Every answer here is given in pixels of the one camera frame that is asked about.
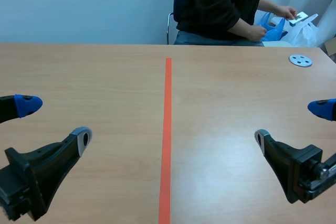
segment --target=blue plastic bag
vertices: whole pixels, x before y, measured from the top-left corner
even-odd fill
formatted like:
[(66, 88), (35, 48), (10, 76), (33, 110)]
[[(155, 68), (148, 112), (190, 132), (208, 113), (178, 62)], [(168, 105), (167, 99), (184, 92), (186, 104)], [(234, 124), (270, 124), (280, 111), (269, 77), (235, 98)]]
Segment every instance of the blue plastic bag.
[(271, 13), (266, 13), (258, 23), (258, 26), (262, 26), (267, 30), (266, 36), (262, 38), (261, 41), (279, 41), (281, 39), (282, 30), (285, 26), (286, 20), (283, 18), (279, 25), (274, 27), (268, 24), (270, 16)]

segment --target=white plastic bag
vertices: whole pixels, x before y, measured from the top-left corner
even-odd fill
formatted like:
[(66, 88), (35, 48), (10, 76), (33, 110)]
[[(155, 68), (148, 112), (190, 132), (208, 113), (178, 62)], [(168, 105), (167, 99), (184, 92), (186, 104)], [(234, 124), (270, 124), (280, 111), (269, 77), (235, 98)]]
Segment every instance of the white plastic bag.
[(294, 47), (317, 47), (319, 29), (312, 21), (318, 16), (315, 14), (298, 23), (281, 41), (289, 42)]

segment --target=black chair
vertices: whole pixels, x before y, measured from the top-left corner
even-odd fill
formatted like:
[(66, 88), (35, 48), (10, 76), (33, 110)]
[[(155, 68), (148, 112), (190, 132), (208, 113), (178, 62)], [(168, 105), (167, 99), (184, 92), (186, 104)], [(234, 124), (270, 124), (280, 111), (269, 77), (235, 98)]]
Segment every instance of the black chair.
[(174, 7), (173, 12), (168, 15), (168, 25), (167, 25), (167, 45), (169, 45), (169, 24), (170, 24), (170, 17), (174, 15), (174, 20), (179, 22), (183, 8), (186, 4), (187, 0), (174, 0)]

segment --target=metal disc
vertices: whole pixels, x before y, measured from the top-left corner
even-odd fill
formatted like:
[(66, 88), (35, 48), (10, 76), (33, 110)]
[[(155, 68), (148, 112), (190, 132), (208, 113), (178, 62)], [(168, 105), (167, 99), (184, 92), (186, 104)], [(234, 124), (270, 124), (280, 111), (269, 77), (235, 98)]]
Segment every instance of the metal disc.
[(291, 55), (289, 57), (289, 61), (292, 62), (294, 65), (307, 68), (313, 65), (313, 61), (304, 55)]

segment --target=white sink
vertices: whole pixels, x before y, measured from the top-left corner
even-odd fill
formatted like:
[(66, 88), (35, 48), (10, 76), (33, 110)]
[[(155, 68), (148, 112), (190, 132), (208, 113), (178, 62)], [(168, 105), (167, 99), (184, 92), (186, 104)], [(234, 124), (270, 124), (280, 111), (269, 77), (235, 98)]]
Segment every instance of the white sink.
[(321, 18), (321, 21), (318, 24), (319, 36), (318, 42), (322, 44), (331, 38), (333, 38), (336, 34), (336, 0), (332, 0), (326, 13)]

